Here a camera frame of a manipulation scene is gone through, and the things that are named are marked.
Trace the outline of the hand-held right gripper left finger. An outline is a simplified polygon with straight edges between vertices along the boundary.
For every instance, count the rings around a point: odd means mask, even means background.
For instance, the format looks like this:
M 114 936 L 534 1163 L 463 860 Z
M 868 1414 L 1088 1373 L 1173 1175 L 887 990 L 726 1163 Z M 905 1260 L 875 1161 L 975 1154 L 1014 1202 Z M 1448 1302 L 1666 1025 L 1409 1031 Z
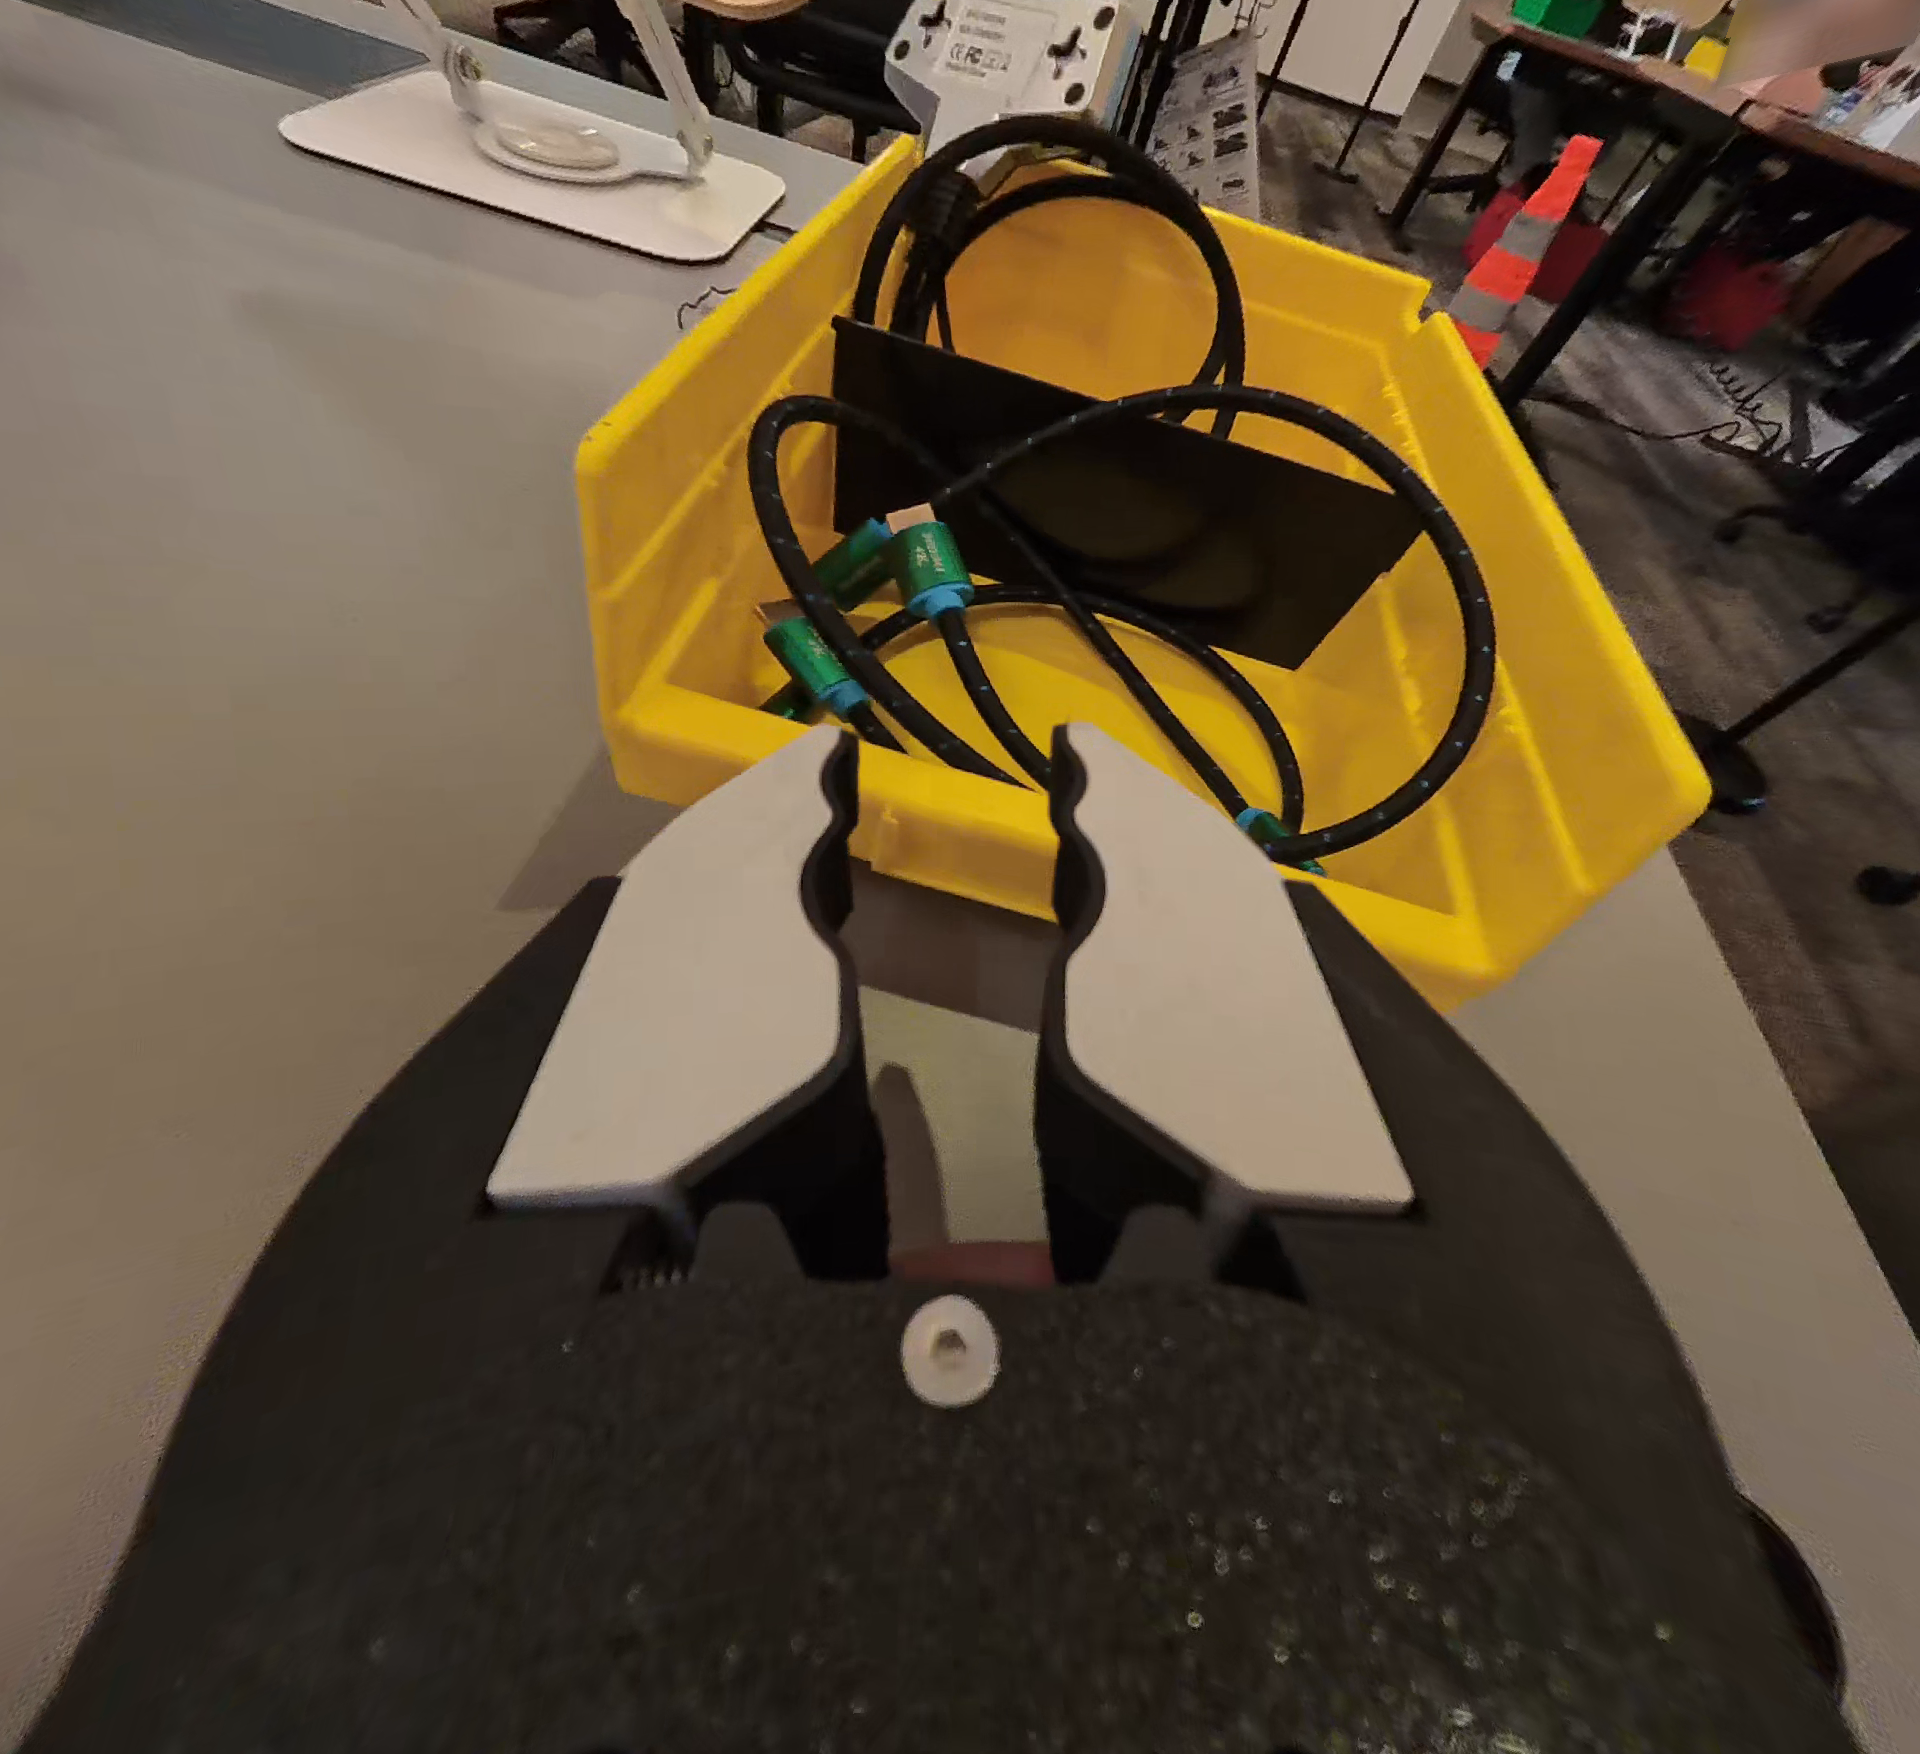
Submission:
M 887 1223 L 850 913 L 858 744 L 797 731 L 625 864 L 486 1181 L 500 1211 Z

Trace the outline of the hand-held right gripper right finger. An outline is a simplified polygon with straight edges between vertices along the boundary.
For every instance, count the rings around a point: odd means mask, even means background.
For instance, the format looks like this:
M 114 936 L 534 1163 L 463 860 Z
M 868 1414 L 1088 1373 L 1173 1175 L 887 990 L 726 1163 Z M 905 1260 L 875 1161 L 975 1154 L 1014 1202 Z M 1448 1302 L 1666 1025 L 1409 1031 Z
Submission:
M 1086 722 L 1055 729 L 1050 766 L 1047 1178 L 1108 1223 L 1406 1214 L 1409 1173 L 1279 868 Z

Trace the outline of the yellow plastic bin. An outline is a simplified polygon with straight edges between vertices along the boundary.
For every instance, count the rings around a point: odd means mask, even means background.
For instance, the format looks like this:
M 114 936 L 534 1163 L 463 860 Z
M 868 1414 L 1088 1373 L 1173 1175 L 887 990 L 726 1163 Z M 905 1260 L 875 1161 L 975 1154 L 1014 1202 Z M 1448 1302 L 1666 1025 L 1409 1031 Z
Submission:
M 1409 274 L 1220 212 L 1200 236 L 1201 209 L 1181 190 L 1157 205 L 1153 166 L 1141 204 L 1088 166 L 986 163 L 981 217 L 941 241 L 937 182 L 914 176 L 916 141 L 899 138 L 586 430 L 588 624 L 617 781 L 686 806 L 804 724 L 769 708 L 789 683 L 769 639 L 800 627 L 787 622 L 751 514 L 745 443 L 774 399 L 830 394 L 835 318 L 1090 401 L 1248 382 L 1378 434 L 1442 498 L 1482 568 L 1498 684 L 1473 751 L 1398 831 L 1307 875 L 1432 1003 L 1498 986 L 1691 825 L 1707 785 L 1491 382 L 1451 322 L 1426 317 L 1428 285 Z M 1236 427 L 1260 449 L 1387 494 L 1292 427 Z M 891 449 L 823 429 L 787 440 L 781 484 L 812 555 L 867 517 L 904 522 L 934 487 Z M 971 636 L 1043 751 L 1059 725 L 1090 724 L 1220 809 L 1066 619 L 975 610 Z M 1162 642 L 1118 636 L 1242 794 L 1279 806 L 1274 767 L 1239 705 Z M 1298 668 L 1213 648 L 1291 735 L 1313 831 L 1378 806 L 1428 757 L 1459 674 L 1451 590 L 1422 537 Z M 932 633 L 910 633 L 883 660 L 999 757 Z M 1023 771 L 1003 785 L 905 740 L 899 753 L 862 745 L 856 779 L 850 853 L 877 875 L 1053 914 L 1048 797 Z

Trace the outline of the black braided cable green plugs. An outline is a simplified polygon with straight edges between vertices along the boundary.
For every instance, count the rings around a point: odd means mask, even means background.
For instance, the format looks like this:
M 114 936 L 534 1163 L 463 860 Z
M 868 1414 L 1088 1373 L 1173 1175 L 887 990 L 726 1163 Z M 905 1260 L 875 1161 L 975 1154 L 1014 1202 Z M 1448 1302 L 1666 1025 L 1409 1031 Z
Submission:
M 1222 653 L 1162 616 L 1111 599 L 1071 594 L 1048 566 L 1043 566 L 1040 584 L 1036 586 L 1003 583 L 977 586 L 963 566 L 950 525 L 937 517 L 914 519 L 899 528 L 887 525 L 879 517 L 867 517 L 812 563 L 811 579 L 841 613 L 849 613 L 883 589 L 893 586 L 899 592 L 907 624 L 934 622 L 937 613 L 946 609 L 1055 606 L 1066 615 L 1088 615 L 1125 624 L 1162 641 L 1200 667 L 1257 725 L 1279 778 L 1281 806 L 1274 809 L 1276 818 L 1291 832 L 1303 828 L 1307 783 L 1298 753 L 1276 714 L 1260 697 L 1257 684 Z
M 1345 453 L 1404 505 L 1451 590 L 1459 674 L 1448 724 L 1428 757 L 1378 806 L 1314 831 L 1305 826 L 1307 781 L 1292 740 L 1239 665 L 1147 609 L 1125 606 L 1071 584 L 1040 554 L 1033 532 L 1017 525 L 999 505 L 1003 475 L 1045 448 L 1078 443 L 1125 420 L 1175 420 L 1196 410 L 1212 416 L 1212 430 L 1222 440 L 1239 416 L 1260 416 Z M 835 437 L 853 433 L 891 449 L 932 479 L 928 501 L 907 510 L 898 523 L 868 517 L 827 551 L 808 554 L 781 484 L 781 449 L 803 429 L 823 429 Z M 792 694 L 804 694 L 815 709 L 827 711 L 856 738 L 898 753 L 905 740 L 914 740 L 934 761 L 963 773 L 1013 785 L 1014 773 L 1023 771 L 1035 787 L 1050 789 L 1050 755 L 1020 728 L 971 636 L 975 610 L 1047 610 L 1068 620 L 1153 733 L 1268 863 L 1314 873 L 1327 855 L 1365 847 L 1433 802 L 1463 767 L 1493 717 L 1498 684 L 1497 615 L 1482 568 L 1451 511 L 1413 465 L 1378 434 L 1305 396 L 1236 380 L 1190 380 L 1099 399 L 950 471 L 929 448 L 879 413 L 843 396 L 789 394 L 766 405 L 749 427 L 745 486 L 760 537 L 784 584 L 790 606 L 787 622 L 800 627 L 797 634 L 769 639 Z M 1120 641 L 1120 629 L 1162 642 L 1239 705 L 1260 733 L 1274 767 L 1279 806 L 1260 806 L 1242 794 Z M 974 748 L 887 668 L 885 648 L 914 631 L 937 639 L 999 757 Z

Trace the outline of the white power adapter block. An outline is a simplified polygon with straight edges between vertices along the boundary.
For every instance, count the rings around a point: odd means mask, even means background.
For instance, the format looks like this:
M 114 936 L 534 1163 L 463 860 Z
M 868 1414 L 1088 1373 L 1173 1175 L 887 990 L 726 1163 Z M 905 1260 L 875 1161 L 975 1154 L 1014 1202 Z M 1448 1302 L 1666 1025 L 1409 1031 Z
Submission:
M 916 164 L 1003 121 L 1088 125 L 1127 138 L 1143 65 L 1134 0 L 907 0 L 883 81 L 907 112 Z

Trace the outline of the grey desk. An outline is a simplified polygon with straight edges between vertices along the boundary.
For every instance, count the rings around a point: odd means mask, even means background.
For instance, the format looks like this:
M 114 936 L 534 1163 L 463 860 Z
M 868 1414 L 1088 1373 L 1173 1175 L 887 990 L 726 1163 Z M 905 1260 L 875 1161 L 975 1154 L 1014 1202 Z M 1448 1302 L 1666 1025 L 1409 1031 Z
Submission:
M 588 422 L 717 274 L 301 157 L 353 0 L 3 0 L 3 1750 L 265 1236 L 668 816 L 591 692 Z M 1602 1196 L 1915 1750 L 1915 1337 L 1671 855 L 1453 1024 Z

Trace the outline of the black bin divider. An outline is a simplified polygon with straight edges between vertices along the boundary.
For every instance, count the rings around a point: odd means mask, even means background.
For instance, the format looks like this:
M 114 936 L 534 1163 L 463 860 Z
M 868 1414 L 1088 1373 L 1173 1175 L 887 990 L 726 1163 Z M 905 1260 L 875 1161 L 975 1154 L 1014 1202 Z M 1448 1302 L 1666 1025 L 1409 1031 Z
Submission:
M 1090 396 L 838 317 L 830 394 L 895 425 L 939 464 L 992 449 Z M 1011 530 L 1085 597 L 1157 615 L 1213 647 L 1298 668 L 1420 539 L 1412 510 L 1236 427 L 1228 440 L 1130 416 L 1043 446 L 977 494 L 934 500 L 971 572 L 1030 580 Z

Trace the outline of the orange traffic cone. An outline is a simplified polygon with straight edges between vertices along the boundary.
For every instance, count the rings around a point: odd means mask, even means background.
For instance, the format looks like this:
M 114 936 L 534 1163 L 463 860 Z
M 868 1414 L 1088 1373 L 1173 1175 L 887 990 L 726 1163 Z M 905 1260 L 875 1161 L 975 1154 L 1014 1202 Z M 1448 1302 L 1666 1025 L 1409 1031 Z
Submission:
M 1485 371 L 1500 349 L 1512 313 L 1531 294 L 1602 153 L 1600 136 L 1573 135 L 1493 240 L 1469 256 L 1448 318 L 1478 371 Z

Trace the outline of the printed paper sheet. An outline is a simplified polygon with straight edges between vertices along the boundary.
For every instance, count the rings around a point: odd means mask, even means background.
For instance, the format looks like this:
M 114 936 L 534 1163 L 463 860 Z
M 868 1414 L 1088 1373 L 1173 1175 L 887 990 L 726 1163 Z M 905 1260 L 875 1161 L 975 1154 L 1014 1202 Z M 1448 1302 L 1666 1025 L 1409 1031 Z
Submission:
M 1259 37 L 1233 30 L 1173 60 L 1147 151 L 1196 205 L 1260 222 L 1259 111 Z

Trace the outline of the black office chair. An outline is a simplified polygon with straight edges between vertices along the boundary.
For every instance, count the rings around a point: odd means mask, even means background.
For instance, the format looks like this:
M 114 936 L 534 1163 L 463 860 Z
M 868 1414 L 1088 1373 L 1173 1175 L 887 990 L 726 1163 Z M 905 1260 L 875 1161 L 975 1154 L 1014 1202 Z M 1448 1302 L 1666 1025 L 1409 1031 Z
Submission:
M 847 128 L 847 157 L 864 160 L 907 112 L 883 77 L 890 42 L 911 0 L 811 0 L 760 22 L 715 20 L 711 42 L 742 79 L 760 133 L 781 136 L 799 109 Z

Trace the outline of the brown table black legs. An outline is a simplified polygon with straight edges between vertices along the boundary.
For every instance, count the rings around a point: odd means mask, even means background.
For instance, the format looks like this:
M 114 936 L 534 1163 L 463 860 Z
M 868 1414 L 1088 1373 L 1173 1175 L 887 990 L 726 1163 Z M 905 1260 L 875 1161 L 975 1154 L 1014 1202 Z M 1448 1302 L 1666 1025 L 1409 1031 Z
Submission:
M 1864 148 L 1769 102 L 1751 102 L 1741 94 L 1720 98 L 1690 85 L 1683 71 L 1661 62 L 1614 65 L 1598 48 L 1551 42 L 1545 31 L 1512 18 L 1477 18 L 1473 30 L 1485 36 L 1477 72 L 1493 66 L 1504 42 L 1580 62 L 1616 85 L 1634 87 L 1643 98 L 1643 111 L 1673 141 L 1667 164 L 1642 204 L 1625 213 L 1519 360 L 1494 380 L 1497 399 L 1523 446 L 1534 446 L 1527 427 L 1527 401 L 1538 394 L 1540 380 L 1575 330 L 1625 288 L 1656 249 L 1664 229 L 1719 173 L 1781 157 L 1830 178 L 1843 202 L 1861 205 L 1867 217 L 1915 232 L 1917 180 L 1912 158 Z M 1797 532 L 1820 532 L 1856 560 L 1867 590 L 1892 592 L 1900 602 L 1729 725 L 1677 715 L 1677 725 L 1705 771 L 1710 806 L 1719 811 L 1743 815 L 1766 803 L 1769 781 L 1749 750 L 1749 741 L 1765 725 L 1915 624 L 1913 399 L 1898 410 L 1898 418 L 1905 425 L 1903 433 L 1892 425 L 1872 427 L 1819 468 L 1803 469 L 1785 500 L 1723 522 L 1723 528 L 1735 528 L 1773 517 Z

